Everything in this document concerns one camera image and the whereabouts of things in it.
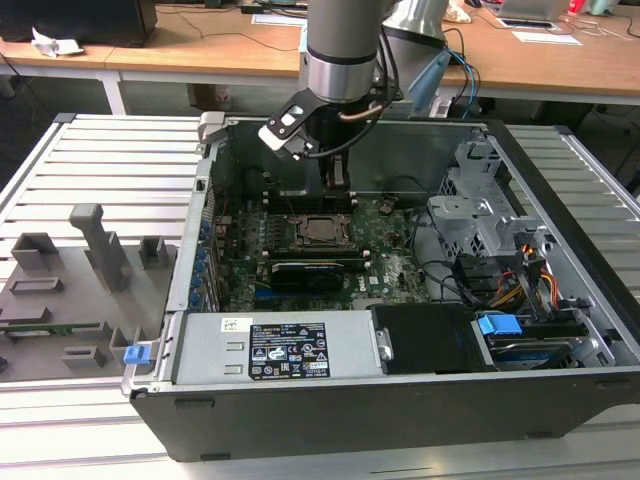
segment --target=gray floor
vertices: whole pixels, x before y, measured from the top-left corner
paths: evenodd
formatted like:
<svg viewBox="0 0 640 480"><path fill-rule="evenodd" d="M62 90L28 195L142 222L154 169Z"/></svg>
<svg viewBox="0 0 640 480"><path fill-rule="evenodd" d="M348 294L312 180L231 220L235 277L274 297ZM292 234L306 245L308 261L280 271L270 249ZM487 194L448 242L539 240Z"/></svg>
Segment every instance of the gray floor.
<svg viewBox="0 0 640 480"><path fill-rule="evenodd" d="M109 107L102 85L91 80L55 78L27 79L29 86L42 100L47 110L58 112L108 114ZM19 85L13 99L0 99L0 184L4 185L26 158L51 117L24 84ZM135 115L192 115L200 114L189 106L187 89L180 84L130 82L125 83L126 98ZM232 87L232 110L236 113L268 115L281 105L292 91L282 88ZM510 124L531 124L530 115L536 102L497 100L496 109L489 114ZM615 170L628 152L640 141L640 108L626 116L627 106L611 106L608 114L589 114L577 131L578 138L610 170ZM620 174L624 182L640 165L640 148L634 151Z"/></svg>

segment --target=power supply label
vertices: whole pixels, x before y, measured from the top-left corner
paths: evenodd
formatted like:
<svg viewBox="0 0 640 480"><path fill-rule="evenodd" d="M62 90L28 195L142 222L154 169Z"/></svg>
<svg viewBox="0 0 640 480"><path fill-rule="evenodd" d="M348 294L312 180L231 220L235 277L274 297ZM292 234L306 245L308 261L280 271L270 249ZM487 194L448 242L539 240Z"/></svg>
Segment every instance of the power supply label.
<svg viewBox="0 0 640 480"><path fill-rule="evenodd" d="M331 376L324 323L252 325L249 376L253 380Z"/></svg>

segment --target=desk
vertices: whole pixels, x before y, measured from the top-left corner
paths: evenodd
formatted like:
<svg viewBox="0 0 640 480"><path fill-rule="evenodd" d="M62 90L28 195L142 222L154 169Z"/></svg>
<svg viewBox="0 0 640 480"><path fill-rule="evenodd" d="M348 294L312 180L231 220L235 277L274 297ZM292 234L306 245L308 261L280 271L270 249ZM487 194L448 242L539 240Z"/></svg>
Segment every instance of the desk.
<svg viewBox="0 0 640 480"><path fill-rule="evenodd" d="M300 28L253 25L251 16L235 10L188 10L185 6L159 6L157 29L143 49L87 46L86 55L58 59L44 57L26 43L0 43L0 51L23 75L100 80L114 114L127 113L120 89L123 80L296 87ZM637 19L640 32L640 8L617 7L616 11ZM468 25L446 23L444 27L462 31L469 61L482 76L483 96L640 104L640 57L636 54L640 39L594 37L575 28L574 36L582 47L523 43L508 29L493 28L490 23L498 23L488 11L471 14L487 21L476 18ZM587 18L626 36L625 18ZM287 51L227 35L232 32ZM458 49L455 32L447 37L452 48ZM11 73L0 63L0 74ZM463 82L461 69L450 68L439 95L455 95Z"/></svg>
<svg viewBox="0 0 640 480"><path fill-rule="evenodd" d="M0 41L0 52L25 76L101 81L111 111L118 115L127 113L121 91L121 82L125 80L297 86L299 27L253 25L250 15L235 10L226 13L189 10L196 9L158 6L158 24L145 48L83 45L84 55L53 59L38 53L29 43ZM205 38L201 38L198 29ZM0 60L0 75L12 73Z"/></svg>
<svg viewBox="0 0 640 480"><path fill-rule="evenodd" d="M640 8L616 7L616 13L634 18L634 29L640 32ZM598 22L601 27L618 35L632 38L597 37L573 27L573 36L583 44L580 47L524 43L509 29L492 27L500 24L485 8L470 14L487 21L474 18L471 24L446 23L443 27L445 30L457 27L462 32L468 61L478 68L482 77L482 96L640 105L640 39L626 34L628 19L580 16L584 20ZM566 25L561 27L569 31ZM460 50L456 32L448 32L447 39L451 48ZM456 89L453 86L463 82L461 68L449 69L439 95L454 93Z"/></svg>

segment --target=white paper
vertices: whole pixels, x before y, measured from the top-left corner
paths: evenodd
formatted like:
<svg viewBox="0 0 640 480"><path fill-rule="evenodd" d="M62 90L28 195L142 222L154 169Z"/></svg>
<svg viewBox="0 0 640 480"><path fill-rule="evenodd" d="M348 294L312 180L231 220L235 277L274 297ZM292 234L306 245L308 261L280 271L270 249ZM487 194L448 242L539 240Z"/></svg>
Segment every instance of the white paper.
<svg viewBox="0 0 640 480"><path fill-rule="evenodd" d="M557 45L579 45L582 46L573 35L554 35L553 33L538 32L511 32L521 42L532 43L553 43Z"/></svg>
<svg viewBox="0 0 640 480"><path fill-rule="evenodd" d="M256 25L281 25L288 27L306 27L306 18L285 17L283 15L274 15L272 13L258 13L251 18L251 23Z"/></svg>
<svg viewBox="0 0 640 480"><path fill-rule="evenodd" d="M31 45L36 47L41 54L47 55L48 57L56 58L58 55L73 55L84 52L75 40L56 40L55 38L42 35L35 28L32 28L31 31L33 32Z"/></svg>

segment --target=green circuit board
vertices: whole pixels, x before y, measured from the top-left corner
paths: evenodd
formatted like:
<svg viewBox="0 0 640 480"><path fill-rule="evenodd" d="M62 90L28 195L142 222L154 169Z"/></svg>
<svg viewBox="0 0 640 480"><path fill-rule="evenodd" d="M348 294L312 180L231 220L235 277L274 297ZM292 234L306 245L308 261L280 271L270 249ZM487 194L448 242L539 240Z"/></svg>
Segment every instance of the green circuit board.
<svg viewBox="0 0 640 480"><path fill-rule="evenodd" d="M366 268L347 269L341 291L326 294L278 294L269 285L270 265L263 249L285 252L296 239L290 214L268 214L262 205L244 204L230 209L218 229L217 246L224 276L224 311L363 310L375 303L429 301L427 287L420 281L419 267L412 258L408 237L412 224L405 210L380 213L382 197L361 197L351 214L340 215L349 232L345 249L366 248L370 258ZM357 259L324 261L357 263Z"/></svg>

